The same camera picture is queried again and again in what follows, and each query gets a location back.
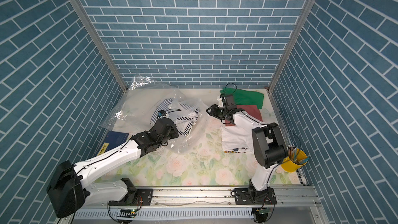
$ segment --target blue brick wallpaper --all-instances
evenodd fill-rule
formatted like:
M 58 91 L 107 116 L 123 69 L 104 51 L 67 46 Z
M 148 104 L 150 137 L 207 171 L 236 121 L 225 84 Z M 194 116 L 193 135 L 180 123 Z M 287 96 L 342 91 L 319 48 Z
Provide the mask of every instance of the blue brick wallpaper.
M 129 85 L 267 86 L 305 0 L 81 0 Z
M 331 223 L 398 223 L 398 0 L 316 0 L 274 96 Z
M 52 223 L 45 188 L 94 154 L 121 90 L 67 0 L 0 0 L 0 223 Z

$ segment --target pen holder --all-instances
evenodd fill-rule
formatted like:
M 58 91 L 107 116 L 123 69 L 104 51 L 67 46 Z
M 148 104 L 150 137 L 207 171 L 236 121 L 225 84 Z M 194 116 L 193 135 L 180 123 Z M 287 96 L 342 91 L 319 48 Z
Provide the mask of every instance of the pen holder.
M 301 149 L 298 149 L 297 161 L 300 161 L 300 160 L 306 159 L 306 158 L 307 158 L 307 155 L 305 154 L 305 152 L 303 152 Z M 300 168 L 306 164 L 307 164 L 307 162 L 303 163 L 302 165 L 298 165 L 298 164 L 292 162 L 289 157 L 286 157 L 283 160 L 281 167 L 287 172 L 295 172 L 298 168 Z

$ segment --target green cloth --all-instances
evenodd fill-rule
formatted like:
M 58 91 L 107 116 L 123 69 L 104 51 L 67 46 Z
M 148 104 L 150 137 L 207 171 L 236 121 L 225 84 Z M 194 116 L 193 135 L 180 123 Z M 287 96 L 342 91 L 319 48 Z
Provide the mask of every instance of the green cloth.
M 246 91 L 242 89 L 236 89 L 227 87 L 220 90 L 220 93 L 225 93 L 226 95 L 233 94 L 236 105 L 257 105 L 257 108 L 261 109 L 263 107 L 264 94 L 254 91 Z

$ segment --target plastic bag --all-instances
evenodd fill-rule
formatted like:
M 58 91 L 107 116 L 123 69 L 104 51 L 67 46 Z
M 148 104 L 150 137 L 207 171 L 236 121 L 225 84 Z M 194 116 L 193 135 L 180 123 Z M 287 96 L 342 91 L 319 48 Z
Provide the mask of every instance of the plastic bag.
M 204 135 L 208 114 L 206 104 L 200 98 L 174 101 L 170 108 L 181 111 L 170 112 L 168 118 L 177 125 L 179 136 L 168 141 L 167 149 L 174 153 L 185 153 Z
M 133 77 L 127 93 L 101 126 L 131 134 L 148 131 L 158 118 L 158 110 L 166 109 L 165 117 L 174 121 L 179 131 L 179 137 L 169 140 L 166 147 L 172 152 L 184 153 L 204 133 L 208 118 L 207 106 L 200 98 L 187 99 L 179 89 L 149 77 Z
M 139 133 L 151 129 L 153 108 L 162 99 L 183 101 L 186 96 L 177 88 L 150 77 L 135 76 L 127 93 L 109 113 L 101 126 L 115 132 Z

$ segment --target metal bracket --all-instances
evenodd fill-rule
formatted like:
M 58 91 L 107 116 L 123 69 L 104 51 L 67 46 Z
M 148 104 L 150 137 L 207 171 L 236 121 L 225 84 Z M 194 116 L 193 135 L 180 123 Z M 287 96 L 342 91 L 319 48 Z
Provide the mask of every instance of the metal bracket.
M 252 205 L 252 204 L 263 204 L 263 202 L 252 202 L 251 197 L 245 188 L 234 189 L 235 204 L 236 205 Z M 264 195 L 264 205 L 276 204 L 277 200 L 273 188 L 267 188 Z
M 141 204 L 141 198 L 142 198 L 142 205 L 149 206 L 150 202 L 152 201 L 152 194 L 153 194 L 153 189 L 137 189 L 137 193 L 135 193 L 135 195 L 138 198 L 138 204 L 139 205 Z

